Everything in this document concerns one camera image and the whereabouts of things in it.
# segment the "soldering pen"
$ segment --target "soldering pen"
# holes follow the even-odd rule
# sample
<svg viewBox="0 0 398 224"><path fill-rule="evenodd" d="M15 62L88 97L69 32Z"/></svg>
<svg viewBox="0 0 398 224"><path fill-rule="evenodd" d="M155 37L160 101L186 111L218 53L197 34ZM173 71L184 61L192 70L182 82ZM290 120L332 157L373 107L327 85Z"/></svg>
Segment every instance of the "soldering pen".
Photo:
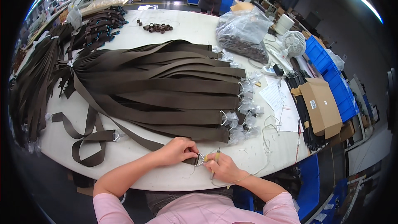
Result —
<svg viewBox="0 0 398 224"><path fill-rule="evenodd" d="M217 152L216 152L216 159L214 159L216 161L216 163L218 163L218 159L220 158L220 147L218 148ZM214 177L214 171L211 171L211 175L210 175L210 180L213 179Z"/></svg>

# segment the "workbench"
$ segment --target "workbench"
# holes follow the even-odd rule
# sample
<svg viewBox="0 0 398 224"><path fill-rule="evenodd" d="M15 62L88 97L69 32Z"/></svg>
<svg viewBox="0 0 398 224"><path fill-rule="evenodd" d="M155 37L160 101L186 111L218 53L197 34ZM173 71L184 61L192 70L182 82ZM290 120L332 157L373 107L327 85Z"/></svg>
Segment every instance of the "workbench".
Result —
<svg viewBox="0 0 398 224"><path fill-rule="evenodd" d="M98 4L98 2L104 2L104 3L101 5L101 7L95 7L95 8L91 7L92 4L90 4L86 8L80 9L80 12L82 13L82 15L84 17L84 16L90 15L92 13L106 9L110 6L124 6L129 1L130 0L120 0L119 3L116 3L116 4L115 3L107 4L107 0L95 0L94 1L95 4ZM56 13L54 13L51 16L51 18L42 25L42 27L39 28L38 32L35 35L33 35L33 37L27 43L26 49L29 49L32 46L33 41L36 41L42 35L42 33L46 30L46 28L48 28L49 25L52 24L59 17L59 15L68 8L68 4L69 3L67 3L67 4L64 3L63 6Z"/></svg>
<svg viewBox="0 0 398 224"><path fill-rule="evenodd" d="M131 49L174 39L184 39L195 44L218 45L215 35L218 17L215 16L176 10L133 10L128 11L125 19L129 23L120 29L120 34L113 41L106 42L105 46L102 47L103 49ZM173 30L164 34L149 33L142 26L138 26L136 23L137 19L140 19L144 25L149 23L167 23L173 26ZM274 37L267 34L266 38L272 40ZM235 54L234 61L241 63L247 74L259 71L258 68L254 68L248 63L246 57ZM264 107L265 113L261 117L257 117L256 123L256 126L263 128L265 119L270 115L274 115L274 112L261 95L259 95L259 91L267 85L266 78L263 77L260 82L261 87L255 86L253 101L254 104ZM64 95L59 98L59 93L60 88L56 84L53 89L53 96L48 101L47 113L63 112L72 122L75 129L83 133L88 103L78 92L74 92L69 99ZM116 125L109 118L101 114L99 115L106 130L117 129ZM122 120L116 120L146 139L155 140L163 144L170 141L169 137L152 133ZM275 119L268 118L268 123L275 124ZM105 160L102 164L95 167L85 167L72 159L72 144L77 140L66 133L62 122L48 121L46 128L40 134L41 151L43 154L72 171L94 179L99 179L106 172L138 159L149 152L132 139L123 137L118 142L107 143ZM267 141L271 153L269 157L266 156L265 145L261 135L248 139L242 144L232 146L221 142L197 142L197 147L203 155L215 152L220 147L221 152L231 156L239 168L252 174L257 173L257 177L263 177L280 171L295 163L298 144L297 131L280 132L278 136L275 129L267 128L264 131L264 135L265 139L269 140L269 143ZM91 156L99 151L99 149L99 144L83 143L80 149L81 159ZM298 148L297 161L303 160L309 155L309 150L301 134L301 144ZM150 171L132 185L131 188L155 191L191 191L211 189L225 185L223 182L217 180L213 180L215 184L213 185L209 180L209 176L210 173L203 166L195 167L186 163L179 163L173 166L158 167Z"/></svg>

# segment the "woman's left hand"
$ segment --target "woman's left hand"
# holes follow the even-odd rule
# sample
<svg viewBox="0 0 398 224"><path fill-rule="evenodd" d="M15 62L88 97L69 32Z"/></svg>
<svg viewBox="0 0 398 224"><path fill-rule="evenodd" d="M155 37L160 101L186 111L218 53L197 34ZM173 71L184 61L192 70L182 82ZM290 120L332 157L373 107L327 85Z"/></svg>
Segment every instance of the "woman's left hand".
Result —
<svg viewBox="0 0 398 224"><path fill-rule="evenodd" d="M162 148L153 152L160 166L172 165L188 158L198 157L196 143L189 138L175 137Z"/></svg>

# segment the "pink shirt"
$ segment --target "pink shirt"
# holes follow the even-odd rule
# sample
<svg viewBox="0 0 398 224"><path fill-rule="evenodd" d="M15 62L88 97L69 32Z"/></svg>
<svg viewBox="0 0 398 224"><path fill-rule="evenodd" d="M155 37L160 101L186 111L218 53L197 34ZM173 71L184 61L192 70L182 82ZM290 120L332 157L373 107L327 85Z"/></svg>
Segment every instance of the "pink shirt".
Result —
<svg viewBox="0 0 398 224"><path fill-rule="evenodd" d="M120 200L111 194L98 194L93 199L99 224L134 223ZM221 195L192 193L179 197L163 207L148 224L232 224L235 222L300 224L289 193L283 192L266 203L264 215L235 208L231 199Z"/></svg>

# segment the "barcode label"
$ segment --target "barcode label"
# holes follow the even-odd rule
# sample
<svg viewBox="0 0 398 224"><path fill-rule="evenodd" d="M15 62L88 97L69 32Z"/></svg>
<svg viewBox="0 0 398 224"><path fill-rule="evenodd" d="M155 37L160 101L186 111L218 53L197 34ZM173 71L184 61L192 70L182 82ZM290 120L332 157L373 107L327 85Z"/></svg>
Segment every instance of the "barcode label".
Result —
<svg viewBox="0 0 398 224"><path fill-rule="evenodd" d="M315 100L310 101L312 109L316 107Z"/></svg>

